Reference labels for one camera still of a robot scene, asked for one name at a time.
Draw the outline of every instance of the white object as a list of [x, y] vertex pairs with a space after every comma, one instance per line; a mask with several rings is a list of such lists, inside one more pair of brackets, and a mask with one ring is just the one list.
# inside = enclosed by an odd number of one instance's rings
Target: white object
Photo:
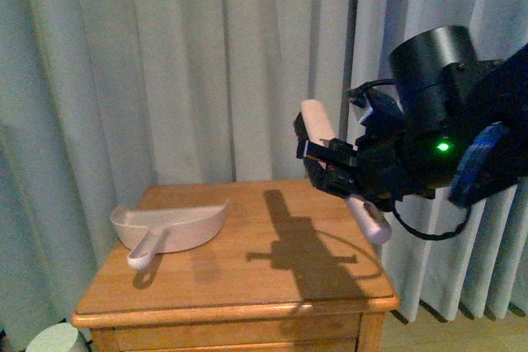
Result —
[[[301, 103], [300, 112], [310, 141], [328, 147], [328, 141], [336, 138], [336, 135], [333, 133], [323, 104], [308, 99]], [[382, 245], [390, 239], [392, 235], [390, 224], [374, 204], [359, 195], [348, 197], [345, 203], [370, 243]]]
[[26, 352], [88, 352], [83, 335], [69, 323], [59, 323], [39, 333]]
[[132, 270], [146, 270], [156, 253], [184, 251], [202, 245], [224, 225], [224, 205], [162, 210], [131, 210], [119, 205], [111, 221], [123, 245], [132, 252]]

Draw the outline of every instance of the wooden nightstand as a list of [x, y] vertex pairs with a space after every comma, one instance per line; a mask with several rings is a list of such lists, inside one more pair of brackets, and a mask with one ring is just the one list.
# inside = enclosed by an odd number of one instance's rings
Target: wooden nightstand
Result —
[[164, 185], [138, 209], [227, 198], [218, 236], [146, 273], [116, 244], [72, 316], [99, 352], [376, 351], [398, 298], [342, 199], [308, 181]]

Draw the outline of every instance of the dustpan handle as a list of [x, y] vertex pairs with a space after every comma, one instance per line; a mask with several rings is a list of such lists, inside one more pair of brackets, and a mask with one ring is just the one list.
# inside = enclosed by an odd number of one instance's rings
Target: dustpan handle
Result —
[[132, 270], [145, 271], [158, 251], [159, 244], [165, 238], [166, 233], [166, 230], [161, 232], [149, 230], [126, 258], [129, 267]]

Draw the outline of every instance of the white dustpan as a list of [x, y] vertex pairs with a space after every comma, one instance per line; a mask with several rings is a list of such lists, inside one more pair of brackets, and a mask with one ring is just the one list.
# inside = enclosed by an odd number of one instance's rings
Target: white dustpan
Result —
[[123, 245], [132, 250], [132, 270], [146, 270], [156, 253], [184, 251], [211, 240], [224, 225], [224, 205], [162, 210], [131, 210], [119, 205], [111, 221]]

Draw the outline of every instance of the white curtain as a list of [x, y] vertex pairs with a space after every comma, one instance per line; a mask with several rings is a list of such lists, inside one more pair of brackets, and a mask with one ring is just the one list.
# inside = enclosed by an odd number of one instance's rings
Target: white curtain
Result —
[[[438, 26], [468, 26], [481, 59], [507, 58], [528, 42], [528, 0], [358, 0], [357, 15], [352, 87], [390, 77], [390, 52]], [[360, 133], [351, 118], [349, 140]], [[394, 236], [380, 254], [409, 321], [420, 299], [448, 320], [460, 303], [476, 317], [485, 308], [504, 317], [509, 303], [528, 309], [527, 189], [523, 181], [476, 204], [466, 231], [445, 242], [420, 241], [391, 217]], [[423, 232], [450, 231], [464, 217], [443, 190], [434, 201], [406, 197], [397, 209]]]
[[304, 177], [292, 123], [337, 130], [348, 0], [0, 0], [0, 325], [69, 317], [151, 184]]

